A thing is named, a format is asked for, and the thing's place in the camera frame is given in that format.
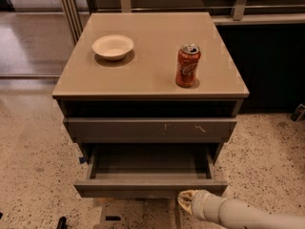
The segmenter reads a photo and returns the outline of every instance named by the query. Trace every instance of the can top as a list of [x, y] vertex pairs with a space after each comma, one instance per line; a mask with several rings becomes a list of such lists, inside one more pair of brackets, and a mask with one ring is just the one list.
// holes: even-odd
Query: can top
[[194, 43], [186, 43], [181, 46], [181, 50], [187, 54], [196, 54], [200, 52], [199, 46]]

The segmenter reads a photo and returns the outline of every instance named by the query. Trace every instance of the red soda can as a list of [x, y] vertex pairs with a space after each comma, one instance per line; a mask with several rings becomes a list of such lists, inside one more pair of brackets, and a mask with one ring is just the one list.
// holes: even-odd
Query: red soda can
[[183, 44], [178, 53], [175, 83], [190, 88], [196, 81], [196, 70], [201, 56], [200, 48], [193, 43]]

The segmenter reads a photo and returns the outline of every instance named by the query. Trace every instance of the white bowl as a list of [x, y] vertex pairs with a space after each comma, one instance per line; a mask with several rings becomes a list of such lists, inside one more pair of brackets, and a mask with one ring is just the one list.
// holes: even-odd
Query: white bowl
[[125, 57], [133, 48], [133, 41], [124, 35], [107, 35], [97, 39], [93, 51], [107, 60], [117, 61]]

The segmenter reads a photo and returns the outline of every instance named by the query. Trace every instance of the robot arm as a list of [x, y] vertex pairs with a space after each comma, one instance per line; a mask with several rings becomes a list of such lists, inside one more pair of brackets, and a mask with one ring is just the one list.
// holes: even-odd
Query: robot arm
[[305, 228], [305, 217], [267, 213], [246, 202], [218, 197], [205, 190], [181, 192], [178, 202], [197, 219], [228, 229]]

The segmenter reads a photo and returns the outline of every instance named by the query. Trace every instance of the open drawer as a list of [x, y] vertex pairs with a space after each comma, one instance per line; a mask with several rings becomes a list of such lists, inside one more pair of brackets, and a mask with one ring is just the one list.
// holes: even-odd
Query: open drawer
[[77, 143], [226, 142], [236, 119], [230, 118], [65, 118]]
[[180, 191], [222, 194], [209, 144], [94, 144], [88, 173], [74, 186], [83, 198], [176, 198]]

